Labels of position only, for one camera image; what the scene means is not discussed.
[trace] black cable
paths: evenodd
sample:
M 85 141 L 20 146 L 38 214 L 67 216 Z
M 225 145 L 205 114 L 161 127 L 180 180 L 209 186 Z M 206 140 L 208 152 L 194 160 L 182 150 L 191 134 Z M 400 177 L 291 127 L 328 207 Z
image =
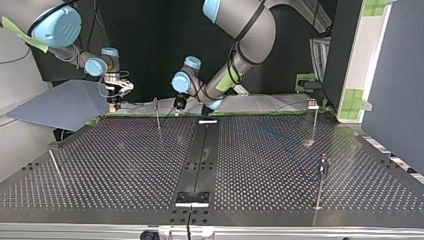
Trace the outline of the black cable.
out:
M 312 50 L 312 59 L 313 59 L 314 65 L 315 65 L 315 69 L 317 71 L 317 78 L 318 78 L 318 82 L 321 85 L 321 89 L 322 89 L 325 97 L 328 99 L 328 102 L 333 106 L 333 108 L 336 110 L 336 112 L 338 112 L 336 105 L 333 104 L 331 102 L 330 98 L 328 97 L 327 91 L 325 91 L 324 83 L 322 82 L 322 79 L 320 79 L 320 76 L 318 74 L 318 64 L 317 64 L 317 61 L 316 61 L 315 48 L 313 46 L 313 40 L 315 38 L 315 23 L 316 23 L 316 20 L 317 20 L 318 10 L 319 10 L 319 0 L 317 1 L 317 5 L 315 7 L 315 12 L 314 12 L 314 18 L 312 20 L 312 49 L 311 49 Z
M 26 57 L 29 55 L 29 53 L 30 53 L 30 52 L 31 52 L 31 48 L 29 48 L 29 47 L 28 47 L 28 51 L 27 51 L 27 53 L 25 53 L 25 55 L 24 55 L 24 56 L 22 56 L 22 57 L 20 57 L 20 58 L 17 58 L 17 59 L 15 59 L 15 60 L 10 60 L 10 61 L 5 61 L 5 62 L 0 62 L 0 65 L 1 65 L 1 64 L 8 64 L 8 63 L 14 63 L 14 62 L 20 61 L 20 60 L 22 60 L 22 59 L 26 58 Z
M 235 55 L 235 53 L 237 53 L 237 51 L 236 51 L 237 44 L 238 44 L 238 42 L 233 43 L 233 45 L 230 48 L 230 52 L 228 54 L 228 59 L 227 59 L 228 75 L 230 76 L 230 79 L 234 83 L 234 85 L 240 85 L 240 84 L 243 83 L 243 79 L 241 79 L 240 72 L 238 71 L 238 69 L 237 69 L 237 67 L 234 63 L 234 55 Z M 233 71 L 231 70 L 231 68 L 234 70 L 234 72 L 237 76 L 237 80 L 234 79 Z
M 99 4 L 97 2 L 97 0 L 94 0 L 94 13 L 93 13 L 93 21 L 91 22 L 91 27 L 90 27 L 90 33 L 88 35 L 88 39 L 87 39 L 87 51 L 90 52 L 90 42 L 91 42 L 91 38 L 93 37 L 93 32 L 94 32 L 94 26 L 96 24 L 96 14 L 97 14 L 97 10 L 99 9 Z
M 294 105 L 297 105 L 297 104 L 305 104 L 305 102 L 296 102 L 296 103 L 290 103 L 290 104 L 283 105 L 283 106 L 279 107 L 277 110 L 275 110 L 274 112 L 270 113 L 269 115 L 272 116 L 275 113 L 278 113 L 283 108 L 294 106 Z
M 190 221 L 191 221 L 191 213 L 188 215 L 188 221 L 187 221 L 187 239 L 188 240 L 191 240 Z

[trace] green tape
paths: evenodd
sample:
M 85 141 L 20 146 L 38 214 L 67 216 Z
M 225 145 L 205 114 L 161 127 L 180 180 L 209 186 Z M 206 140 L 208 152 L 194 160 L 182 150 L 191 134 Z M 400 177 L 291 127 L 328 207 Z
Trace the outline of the green tape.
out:
M 88 125 L 90 127 L 94 127 L 94 126 L 97 126 L 101 120 L 102 120 L 102 118 L 98 117 L 98 118 L 95 118 L 93 120 L 88 121 L 85 125 Z
M 234 81 L 237 83 L 239 82 L 239 78 L 237 77 L 236 71 L 234 71 L 233 68 L 231 68 L 231 76 L 233 77 Z M 233 80 L 231 79 L 230 73 L 227 73 L 225 77 L 219 82 L 219 84 L 216 86 L 216 90 L 220 92 L 227 92 L 230 88 L 235 87 Z
M 309 73 L 309 74 L 298 74 L 296 76 L 296 86 L 295 91 L 296 92 L 314 92 L 313 89 L 305 89 L 302 86 L 299 86 L 300 81 L 306 81 L 306 82 L 315 82 L 315 74 Z
M 342 109 L 339 113 L 340 119 L 356 120 L 361 113 L 364 90 L 347 89 L 345 91 Z
M 388 0 L 366 0 L 362 15 L 364 17 L 383 16 L 384 9 L 388 4 Z

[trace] metal rod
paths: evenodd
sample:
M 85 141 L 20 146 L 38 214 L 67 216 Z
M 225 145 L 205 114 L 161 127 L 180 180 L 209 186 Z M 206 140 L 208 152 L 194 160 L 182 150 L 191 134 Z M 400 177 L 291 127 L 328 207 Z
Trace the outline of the metal rod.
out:
M 156 111 L 156 120 L 158 122 L 158 129 L 160 129 L 160 118 L 159 118 L 159 104 L 158 104 L 158 98 L 153 99 L 153 102 L 155 104 L 155 111 Z
M 49 153 L 50 153 L 50 157 L 53 160 L 54 167 L 56 168 L 57 171 L 60 171 L 59 165 L 57 165 L 56 158 L 54 157 L 53 151 L 49 150 Z
M 317 108 L 317 109 L 315 110 L 314 130 L 315 130 L 315 128 L 317 127 L 318 110 L 319 110 L 319 108 Z

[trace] metal bracket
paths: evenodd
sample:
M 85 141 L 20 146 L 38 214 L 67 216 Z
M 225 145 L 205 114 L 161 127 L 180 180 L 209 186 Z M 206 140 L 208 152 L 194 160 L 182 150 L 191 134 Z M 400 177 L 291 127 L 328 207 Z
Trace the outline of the metal bracket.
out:
M 176 207 L 193 207 L 193 208 L 205 208 L 209 207 L 209 196 L 208 192 L 180 192 L 177 196 Z
M 372 104 L 367 102 L 367 101 L 363 101 L 362 102 L 362 109 L 367 111 L 367 112 L 370 112 L 370 111 L 372 111 Z
M 215 240 L 213 228 L 205 228 L 202 232 L 202 240 Z

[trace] yellow tape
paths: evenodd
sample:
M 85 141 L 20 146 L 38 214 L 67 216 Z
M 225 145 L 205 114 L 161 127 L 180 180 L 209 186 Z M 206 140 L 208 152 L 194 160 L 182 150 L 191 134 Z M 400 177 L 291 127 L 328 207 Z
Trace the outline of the yellow tape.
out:
M 236 71 L 234 71 L 233 68 L 231 68 L 231 76 L 233 76 L 233 79 L 235 82 L 238 83 L 239 78 L 237 77 Z M 216 86 L 216 90 L 220 92 L 227 92 L 230 88 L 235 87 L 233 80 L 230 77 L 230 73 L 227 73 L 225 77 L 219 82 L 219 84 Z
M 2 17 L 1 23 L 3 24 L 3 28 L 6 31 L 14 32 L 18 37 L 20 37 L 22 40 L 24 40 L 29 45 L 36 47 L 43 51 L 44 53 L 47 53 L 49 50 L 49 46 L 47 46 L 45 43 L 38 41 L 35 38 L 32 38 L 28 35 L 26 35 L 16 24 L 14 24 L 12 21 L 7 19 L 6 17 Z

